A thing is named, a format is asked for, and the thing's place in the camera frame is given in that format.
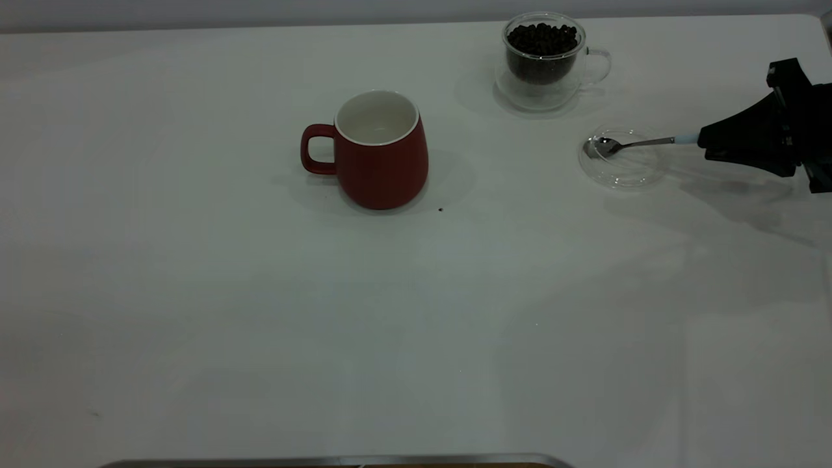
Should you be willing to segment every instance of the wall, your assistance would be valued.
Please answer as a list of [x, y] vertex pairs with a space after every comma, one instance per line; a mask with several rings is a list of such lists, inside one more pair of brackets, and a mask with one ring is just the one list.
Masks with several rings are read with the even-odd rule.
[[829, 0], [0, 0], [0, 31], [811, 12]]

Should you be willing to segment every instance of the white table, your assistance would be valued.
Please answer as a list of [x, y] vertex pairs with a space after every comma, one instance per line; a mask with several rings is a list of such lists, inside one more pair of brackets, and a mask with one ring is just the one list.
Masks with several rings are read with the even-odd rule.
[[[494, 99], [495, 22], [0, 37], [0, 466], [832, 463], [830, 197], [695, 148], [621, 194], [576, 156], [728, 117], [775, 60], [832, 82], [819, 20], [584, 24], [612, 74], [536, 119]], [[298, 156], [372, 87], [428, 134], [396, 212]]]

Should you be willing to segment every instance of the glass dish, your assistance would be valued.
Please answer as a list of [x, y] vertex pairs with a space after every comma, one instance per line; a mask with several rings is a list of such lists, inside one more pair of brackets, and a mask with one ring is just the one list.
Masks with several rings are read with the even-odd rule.
[[658, 138], [649, 129], [601, 126], [577, 149], [583, 171], [595, 182], [615, 189], [637, 189], [658, 182], [667, 172], [662, 147], [631, 147], [604, 157], [595, 143], [600, 138], [612, 138], [622, 145]]

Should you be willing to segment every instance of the metal spoon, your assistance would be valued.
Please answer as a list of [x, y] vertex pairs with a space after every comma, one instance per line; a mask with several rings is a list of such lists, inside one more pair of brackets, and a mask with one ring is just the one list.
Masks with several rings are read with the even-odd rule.
[[694, 133], [691, 135], [677, 135], [675, 137], [667, 138], [658, 138], [656, 140], [646, 140], [644, 142], [627, 143], [626, 145], [622, 145], [621, 143], [613, 140], [612, 138], [606, 137], [598, 138], [594, 141], [593, 144], [593, 139], [590, 138], [589, 140], [587, 140], [586, 143], [583, 144], [583, 152], [585, 152], [589, 157], [602, 157], [604, 159], [607, 159], [610, 156], [615, 155], [617, 152], [630, 147], [649, 147], [653, 145], [691, 145], [693, 143], [696, 143], [698, 140], [699, 133]]

